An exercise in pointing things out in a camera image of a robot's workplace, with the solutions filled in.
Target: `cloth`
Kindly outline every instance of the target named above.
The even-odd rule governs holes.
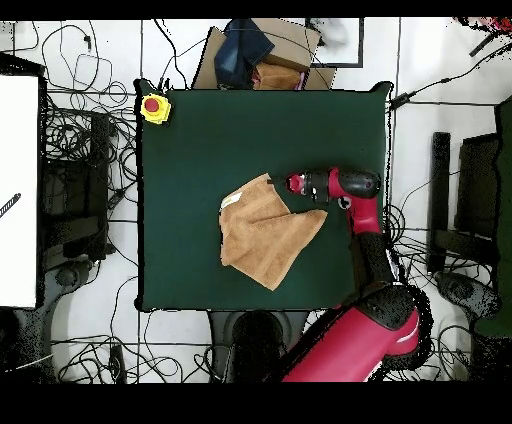
[[[253,72],[254,90],[296,90],[300,73],[284,66],[259,63]]]
[[[217,84],[249,90],[254,66],[275,46],[252,19],[233,19],[224,32],[227,39],[214,58]]]
[[[223,200],[221,262],[275,290],[327,212],[290,213],[268,179],[268,174],[261,175]]]

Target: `brown towel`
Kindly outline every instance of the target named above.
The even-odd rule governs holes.
[[[258,63],[254,90],[293,90],[300,82],[300,73],[284,66]]]
[[[323,210],[291,214],[268,184],[268,174],[248,182],[221,205],[221,262],[270,290],[281,283],[300,251],[327,217]]]

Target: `floor tile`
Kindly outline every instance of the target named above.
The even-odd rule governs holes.
[[[12,49],[12,25],[0,21],[0,52]]]
[[[141,21],[88,21],[68,20],[59,31],[59,21],[36,21],[35,25],[39,35],[39,45],[35,49],[16,52],[16,55],[44,65],[46,59],[47,72],[53,84],[73,88],[72,74],[83,84],[75,83],[74,88],[86,88],[95,75],[96,66],[98,74],[92,85],[93,89],[104,90],[110,82],[118,81],[129,93],[134,93],[133,80],[140,77],[140,29]],[[91,38],[91,50],[83,40],[81,28]],[[62,55],[60,43],[62,34]],[[97,41],[97,54],[94,44],[94,34]],[[16,47],[23,48],[34,45],[36,36],[31,21],[21,21],[16,24]]]
[[[146,332],[148,343],[211,343],[210,322],[205,311],[143,313],[141,329],[141,338],[144,340]]]
[[[210,27],[216,26],[223,30],[229,21],[230,19],[165,19],[164,23],[162,20],[158,22],[168,33],[179,56],[195,43],[206,39]],[[143,34],[142,72],[144,78],[149,79],[156,87],[174,53],[171,44],[152,20],[144,21]],[[177,59],[178,69],[185,75],[189,87],[199,66],[204,44],[205,41],[200,42]],[[170,79],[170,84],[174,88],[185,87],[183,78],[174,67],[174,61],[167,68],[165,78]]]
[[[469,53],[487,33],[456,23],[452,18],[402,18],[399,93],[460,75],[480,59],[512,41],[501,37],[475,57]],[[499,103],[512,95],[510,51],[484,62],[467,76],[418,93],[414,101]]]
[[[95,377],[98,373],[98,367],[91,360],[96,360],[100,364],[103,381],[108,384],[112,382],[110,372],[104,368],[109,363],[109,344],[104,343],[105,338],[96,340],[103,341],[103,343],[88,345],[86,342],[81,342],[52,346],[53,364],[56,370],[60,370],[62,380],[73,381],[85,377],[81,383],[88,384],[90,379],[86,378],[87,373],[83,366],[88,369],[91,376]],[[185,380],[186,383],[206,383],[210,379],[207,365],[203,361],[206,349],[207,346],[148,344],[147,346],[140,345],[139,349],[137,345],[123,346],[123,359],[125,369],[128,372],[127,382],[128,384],[137,382],[180,383]],[[140,355],[138,379],[136,378],[137,355]],[[75,365],[68,366],[72,359]],[[76,364],[80,359],[84,360],[83,365]],[[208,354],[208,361],[210,361],[209,363],[212,361],[211,352]],[[94,378],[94,383],[100,383],[99,378]]]
[[[392,204],[402,207],[406,196],[430,180],[432,135],[451,134],[450,171],[459,169],[459,150],[464,138],[496,131],[494,109],[476,106],[404,105],[397,110],[393,148]],[[458,175],[450,177],[449,225],[453,228]],[[425,228],[429,187],[411,194],[403,212],[406,227]],[[424,232],[406,235],[425,240]]]
[[[398,18],[365,18],[363,68],[339,68],[333,88],[367,91],[380,81],[395,84]]]

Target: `cardboard box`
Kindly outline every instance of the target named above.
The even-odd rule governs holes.
[[[277,18],[253,18],[253,21],[275,46],[263,59],[265,63],[285,66],[298,72],[309,72],[304,90],[327,90],[330,88],[336,69],[310,69],[311,54],[308,50],[315,51],[320,34],[302,25]],[[225,40],[226,36],[218,28],[210,28],[201,63],[192,83],[194,90],[217,88],[213,61]]]

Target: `red button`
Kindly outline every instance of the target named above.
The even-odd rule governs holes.
[[[156,99],[147,99],[144,102],[144,107],[148,112],[156,112],[160,108],[160,105]]]

